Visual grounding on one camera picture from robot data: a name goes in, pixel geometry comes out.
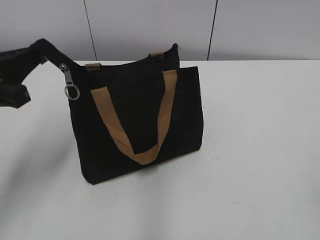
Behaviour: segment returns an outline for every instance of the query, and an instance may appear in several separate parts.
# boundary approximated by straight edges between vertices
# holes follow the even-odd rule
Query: black tote bag
[[[177,44],[140,61],[112,66],[78,65],[45,39],[0,53],[3,106],[18,108],[30,100],[21,83],[46,60],[65,74],[81,171],[89,183],[200,149],[198,68],[180,68]]]

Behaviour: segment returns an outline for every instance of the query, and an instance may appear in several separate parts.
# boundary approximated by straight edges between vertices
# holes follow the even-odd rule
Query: white table
[[[0,239],[319,240],[320,61],[181,65],[199,67],[201,150],[95,186],[64,76],[36,68],[32,101],[0,108]]]

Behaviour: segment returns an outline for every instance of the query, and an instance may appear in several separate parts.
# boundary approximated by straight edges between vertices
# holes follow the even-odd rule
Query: zipper pull
[[[77,100],[80,97],[80,91],[79,91],[79,88],[76,85],[74,85],[74,82],[72,81],[71,72],[69,68],[64,63],[61,63],[59,68],[64,73],[64,78],[65,78],[64,94],[70,100]],[[76,91],[75,97],[71,97],[69,95],[69,88],[75,89]]]

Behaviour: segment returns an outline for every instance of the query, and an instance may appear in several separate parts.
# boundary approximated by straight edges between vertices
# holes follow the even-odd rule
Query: wall
[[[216,0],[3,0],[0,52],[47,38],[74,60],[138,60],[176,42],[181,60],[206,60],[215,6]],[[319,12],[319,0],[219,0],[209,59],[319,59]]]

